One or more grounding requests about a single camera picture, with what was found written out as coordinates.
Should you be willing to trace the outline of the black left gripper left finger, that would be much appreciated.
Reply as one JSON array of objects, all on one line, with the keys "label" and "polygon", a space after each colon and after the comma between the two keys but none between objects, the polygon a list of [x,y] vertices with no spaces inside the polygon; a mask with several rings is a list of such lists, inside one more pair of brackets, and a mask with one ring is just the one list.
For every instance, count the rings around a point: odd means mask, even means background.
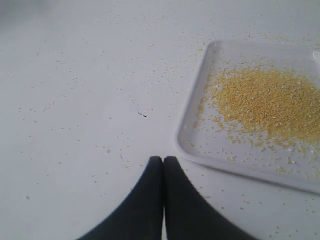
[{"label": "black left gripper left finger", "polygon": [[161,240],[164,219],[164,165],[152,156],[127,198],[82,240]]}]

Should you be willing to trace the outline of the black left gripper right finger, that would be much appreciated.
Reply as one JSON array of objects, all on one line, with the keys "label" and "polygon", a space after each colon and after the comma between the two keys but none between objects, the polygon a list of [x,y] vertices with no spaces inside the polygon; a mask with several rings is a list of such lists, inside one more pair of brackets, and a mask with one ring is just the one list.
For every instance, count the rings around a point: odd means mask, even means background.
[{"label": "black left gripper right finger", "polygon": [[165,225],[169,240],[253,240],[216,211],[192,185],[178,159],[164,159]]}]

